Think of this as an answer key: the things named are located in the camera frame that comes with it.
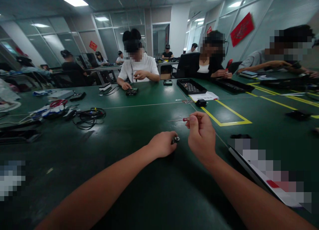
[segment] white paper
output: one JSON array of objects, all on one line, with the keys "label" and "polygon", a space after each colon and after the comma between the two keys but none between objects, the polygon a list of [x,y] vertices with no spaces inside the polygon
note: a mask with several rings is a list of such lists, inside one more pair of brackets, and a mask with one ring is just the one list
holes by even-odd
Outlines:
[{"label": "white paper", "polygon": [[206,92],[205,94],[197,94],[197,95],[190,95],[190,97],[194,101],[198,101],[199,99],[204,99],[204,100],[214,100],[214,99],[219,99],[217,95],[215,95],[213,92]]}]

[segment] ceiling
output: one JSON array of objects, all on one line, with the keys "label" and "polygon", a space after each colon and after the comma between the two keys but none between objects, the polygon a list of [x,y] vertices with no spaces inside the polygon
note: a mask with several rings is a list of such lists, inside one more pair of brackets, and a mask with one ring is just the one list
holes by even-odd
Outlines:
[{"label": "ceiling", "polygon": [[205,13],[222,0],[84,0],[89,6],[73,7],[64,0],[0,0],[0,21],[48,16],[70,16],[98,11],[157,7],[191,2],[190,18]]}]

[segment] red decoration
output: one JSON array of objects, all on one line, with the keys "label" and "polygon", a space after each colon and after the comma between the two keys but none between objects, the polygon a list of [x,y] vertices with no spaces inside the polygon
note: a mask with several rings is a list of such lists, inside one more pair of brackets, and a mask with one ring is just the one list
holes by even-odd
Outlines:
[{"label": "red decoration", "polygon": [[252,15],[249,12],[230,33],[233,47],[236,46],[242,39],[244,39],[254,28]]},{"label": "red decoration", "polygon": [[90,47],[92,50],[96,51],[97,45],[96,45],[93,41],[91,41],[89,47]]},{"label": "red decoration", "polygon": [[207,30],[207,34],[212,32],[212,26],[210,26]]}]

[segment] hand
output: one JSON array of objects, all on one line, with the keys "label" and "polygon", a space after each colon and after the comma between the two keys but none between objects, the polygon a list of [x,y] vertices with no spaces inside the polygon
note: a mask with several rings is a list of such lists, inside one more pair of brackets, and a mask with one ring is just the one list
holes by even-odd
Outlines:
[{"label": "hand", "polygon": [[319,72],[317,71],[306,70],[305,74],[310,74],[310,78],[319,78]]},{"label": "hand", "polygon": [[123,89],[123,90],[132,89],[132,86],[131,86],[129,83],[124,82],[124,83],[122,84],[122,89]]},{"label": "hand", "polygon": [[215,73],[212,73],[212,75],[210,77],[212,78],[218,78],[218,77],[223,77],[224,75],[226,75],[228,72],[228,70],[218,70]]},{"label": "hand", "polygon": [[226,75],[223,76],[224,79],[231,79],[233,77],[233,74],[231,72],[228,72]]},{"label": "hand", "polygon": [[147,78],[148,74],[149,74],[148,71],[138,70],[137,72],[135,72],[133,76],[134,76],[134,79],[143,80]]},{"label": "hand", "polygon": [[198,111],[192,113],[186,127],[190,129],[188,137],[190,149],[204,166],[210,165],[216,158],[216,140],[215,130],[209,116]]},{"label": "hand", "polygon": [[155,135],[148,146],[156,155],[156,158],[163,158],[173,153],[177,147],[177,143],[171,144],[172,138],[177,137],[175,131],[161,132]]},{"label": "hand", "polygon": [[267,64],[267,66],[270,66],[272,68],[292,66],[292,64],[289,64],[285,62],[284,60],[273,60],[273,61],[266,62],[265,64]]}]

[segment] black jacket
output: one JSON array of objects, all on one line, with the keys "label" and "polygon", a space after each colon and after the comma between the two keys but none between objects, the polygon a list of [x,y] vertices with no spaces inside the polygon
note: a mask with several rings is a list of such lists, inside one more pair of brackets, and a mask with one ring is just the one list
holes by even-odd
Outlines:
[{"label": "black jacket", "polygon": [[192,57],[191,65],[189,68],[187,68],[186,71],[186,77],[188,78],[199,78],[199,79],[210,79],[212,73],[215,73],[216,71],[220,69],[224,69],[221,65],[222,63],[222,58],[218,57],[211,57],[209,59],[209,66],[208,66],[208,73],[198,73],[197,71],[199,70],[199,55],[200,53],[196,53]]}]

